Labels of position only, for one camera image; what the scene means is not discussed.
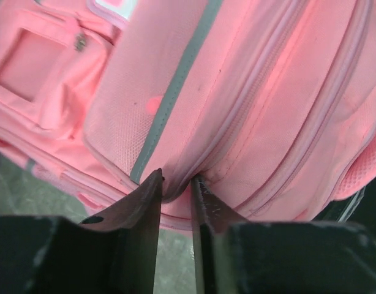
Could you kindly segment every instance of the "backpack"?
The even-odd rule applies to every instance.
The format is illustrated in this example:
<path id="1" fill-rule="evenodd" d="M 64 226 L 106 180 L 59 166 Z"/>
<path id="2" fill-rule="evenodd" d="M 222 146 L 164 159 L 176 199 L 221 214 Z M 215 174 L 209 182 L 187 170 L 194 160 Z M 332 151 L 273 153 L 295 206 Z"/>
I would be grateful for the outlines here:
<path id="1" fill-rule="evenodd" d="M 180 231 L 197 173 L 252 221 L 376 176 L 376 1 L 72 2 L 0 3 L 0 152 L 89 213 L 158 168 Z"/>

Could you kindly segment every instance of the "backpack pocket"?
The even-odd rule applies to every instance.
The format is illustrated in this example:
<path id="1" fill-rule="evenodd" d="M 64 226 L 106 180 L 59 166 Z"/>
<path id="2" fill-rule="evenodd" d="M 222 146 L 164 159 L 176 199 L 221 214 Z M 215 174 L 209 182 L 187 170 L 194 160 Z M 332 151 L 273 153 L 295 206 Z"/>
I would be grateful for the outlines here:
<path id="1" fill-rule="evenodd" d="M 17 10 L 0 20 L 0 110 L 35 133 L 69 138 L 111 48 L 74 17 Z"/>

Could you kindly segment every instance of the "gray reflective strip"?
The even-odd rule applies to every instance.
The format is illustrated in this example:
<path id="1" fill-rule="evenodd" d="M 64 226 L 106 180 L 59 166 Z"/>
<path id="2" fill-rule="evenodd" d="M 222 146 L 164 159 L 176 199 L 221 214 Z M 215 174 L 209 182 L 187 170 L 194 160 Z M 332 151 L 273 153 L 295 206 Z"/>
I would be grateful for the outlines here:
<path id="1" fill-rule="evenodd" d="M 154 118 L 149 133 L 147 134 L 145 143 L 131 171 L 131 180 L 137 184 L 139 184 L 141 174 L 143 173 L 146 164 L 148 163 L 158 144 L 159 138 L 162 131 L 165 129 L 170 113 L 175 106 L 176 99 L 179 96 L 182 86 L 184 85 L 184 82 L 188 76 L 189 70 L 194 64 L 197 54 L 203 45 L 212 24 L 214 23 L 222 3 L 223 0 L 208 0 L 207 6 L 200 18 L 194 35 L 189 40 L 189 43 L 182 54 L 182 58 L 178 64 L 175 75 L 171 79 L 164 98 L 162 98 L 156 117 Z"/>
<path id="2" fill-rule="evenodd" d="M 32 172 L 33 171 L 33 168 L 34 166 L 36 165 L 37 162 L 35 162 L 34 160 L 32 160 L 31 158 L 29 158 L 28 162 L 26 163 L 26 166 L 25 166 L 25 170 L 27 170 L 28 172 Z"/>

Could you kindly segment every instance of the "zipper pull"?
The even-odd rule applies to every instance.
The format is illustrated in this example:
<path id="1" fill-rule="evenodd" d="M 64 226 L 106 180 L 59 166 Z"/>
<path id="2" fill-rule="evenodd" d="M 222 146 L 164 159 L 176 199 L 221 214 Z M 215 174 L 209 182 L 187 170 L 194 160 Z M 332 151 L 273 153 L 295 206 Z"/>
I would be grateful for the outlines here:
<path id="1" fill-rule="evenodd" d="M 83 32 L 83 29 L 80 27 L 79 22 L 74 17 L 66 18 L 67 29 L 75 34 L 75 43 L 74 47 L 77 52 L 82 52 L 86 46 L 86 35 Z"/>

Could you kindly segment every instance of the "floor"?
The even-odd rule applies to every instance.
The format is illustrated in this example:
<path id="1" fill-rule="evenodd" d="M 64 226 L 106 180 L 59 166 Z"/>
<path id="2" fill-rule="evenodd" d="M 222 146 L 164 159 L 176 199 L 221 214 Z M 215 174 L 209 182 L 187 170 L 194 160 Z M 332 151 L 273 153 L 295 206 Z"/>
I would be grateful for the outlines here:
<path id="1" fill-rule="evenodd" d="M 59 214 L 74 222 L 87 216 L 78 200 L 35 179 L 2 156 L 0 214 Z M 194 266 L 192 239 L 161 230 L 154 293 L 196 293 Z"/>

